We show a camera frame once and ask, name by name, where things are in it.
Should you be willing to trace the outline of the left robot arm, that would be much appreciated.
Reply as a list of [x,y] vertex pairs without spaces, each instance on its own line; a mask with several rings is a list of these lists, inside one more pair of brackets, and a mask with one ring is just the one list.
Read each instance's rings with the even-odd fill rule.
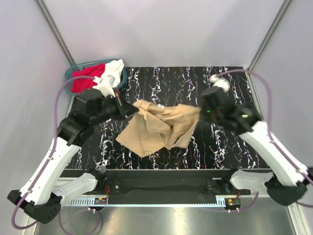
[[85,170],[59,188],[55,184],[96,125],[109,119],[126,119],[136,112],[137,107],[118,96],[77,95],[76,105],[60,122],[41,164],[20,190],[9,192],[8,200],[36,222],[47,224],[68,202],[87,192],[102,193],[106,187],[104,173],[96,169]]

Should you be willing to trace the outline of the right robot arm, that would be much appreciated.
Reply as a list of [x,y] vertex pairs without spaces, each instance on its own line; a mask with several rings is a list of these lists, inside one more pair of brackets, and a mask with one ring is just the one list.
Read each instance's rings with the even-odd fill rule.
[[256,109],[248,103],[236,105],[224,90],[207,88],[201,95],[200,119],[222,126],[248,143],[269,165],[272,172],[230,170],[216,185],[217,190],[233,194],[237,190],[265,192],[276,203],[288,206],[301,199],[313,180],[313,169],[299,162],[268,131]]

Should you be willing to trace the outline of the tan polo shirt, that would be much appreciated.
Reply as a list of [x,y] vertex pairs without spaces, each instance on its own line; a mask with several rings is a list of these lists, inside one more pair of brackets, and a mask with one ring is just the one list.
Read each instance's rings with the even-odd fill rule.
[[200,120],[200,108],[185,104],[155,105],[145,100],[133,103],[139,109],[116,141],[144,158],[162,148],[187,148]]

